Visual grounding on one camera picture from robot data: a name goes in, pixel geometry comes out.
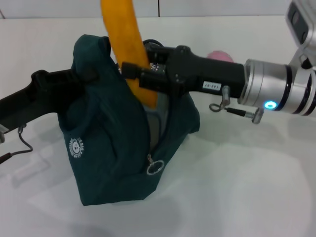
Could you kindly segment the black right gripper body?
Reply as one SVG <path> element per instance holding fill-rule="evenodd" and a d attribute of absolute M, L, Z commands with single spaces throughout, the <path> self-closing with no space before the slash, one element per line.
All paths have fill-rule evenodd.
<path fill-rule="evenodd" d="M 169 55 L 166 76 L 177 96 L 190 91 L 221 95 L 222 87 L 229 86 L 230 96 L 239 98 L 245 86 L 243 64 L 199 57 L 183 45 Z"/>

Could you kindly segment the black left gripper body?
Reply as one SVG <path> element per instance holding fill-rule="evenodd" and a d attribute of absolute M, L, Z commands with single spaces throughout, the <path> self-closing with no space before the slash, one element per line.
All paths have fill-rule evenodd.
<path fill-rule="evenodd" d="M 83 81 L 71 69 L 39 70 L 31 83 L 0 100 L 0 131 L 10 132 L 49 113 L 61 114 L 84 93 Z"/>

